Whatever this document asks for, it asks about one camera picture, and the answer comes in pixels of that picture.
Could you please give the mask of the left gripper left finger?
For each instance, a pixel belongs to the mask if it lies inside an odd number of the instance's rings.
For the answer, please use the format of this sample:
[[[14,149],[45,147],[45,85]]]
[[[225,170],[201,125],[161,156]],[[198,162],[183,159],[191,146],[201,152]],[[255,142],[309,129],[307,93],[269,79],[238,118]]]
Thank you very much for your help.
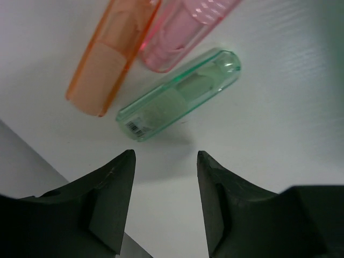
[[[135,152],[126,150],[42,196],[2,196],[1,257],[119,255],[135,164]]]

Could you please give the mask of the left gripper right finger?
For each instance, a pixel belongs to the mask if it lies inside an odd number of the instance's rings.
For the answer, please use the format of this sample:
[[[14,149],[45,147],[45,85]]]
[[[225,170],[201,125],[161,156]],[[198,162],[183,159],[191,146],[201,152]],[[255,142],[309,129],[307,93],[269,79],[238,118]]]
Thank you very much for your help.
[[[274,193],[205,151],[197,177],[209,257],[343,257],[343,186]]]

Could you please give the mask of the green eraser case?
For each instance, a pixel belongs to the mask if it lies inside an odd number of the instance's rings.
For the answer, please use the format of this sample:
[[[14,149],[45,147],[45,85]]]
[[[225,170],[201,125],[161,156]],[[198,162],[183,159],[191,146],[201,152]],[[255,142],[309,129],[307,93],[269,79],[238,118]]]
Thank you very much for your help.
[[[228,88],[240,73],[234,52],[213,48],[157,81],[119,110],[116,121],[130,139],[145,141]]]

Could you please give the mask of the orange eraser case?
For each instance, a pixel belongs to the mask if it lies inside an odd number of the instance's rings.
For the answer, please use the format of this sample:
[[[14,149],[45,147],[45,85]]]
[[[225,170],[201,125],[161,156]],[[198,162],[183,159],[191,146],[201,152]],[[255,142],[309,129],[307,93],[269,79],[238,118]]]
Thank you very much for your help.
[[[81,112],[110,108],[155,19],[161,1],[109,1],[66,91]]]

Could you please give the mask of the pink eraser case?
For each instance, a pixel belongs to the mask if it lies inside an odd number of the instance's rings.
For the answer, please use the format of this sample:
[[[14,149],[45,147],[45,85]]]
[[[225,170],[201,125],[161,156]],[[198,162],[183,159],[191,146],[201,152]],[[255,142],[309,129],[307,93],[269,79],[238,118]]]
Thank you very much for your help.
[[[168,1],[141,45],[148,69],[172,70],[240,1]]]

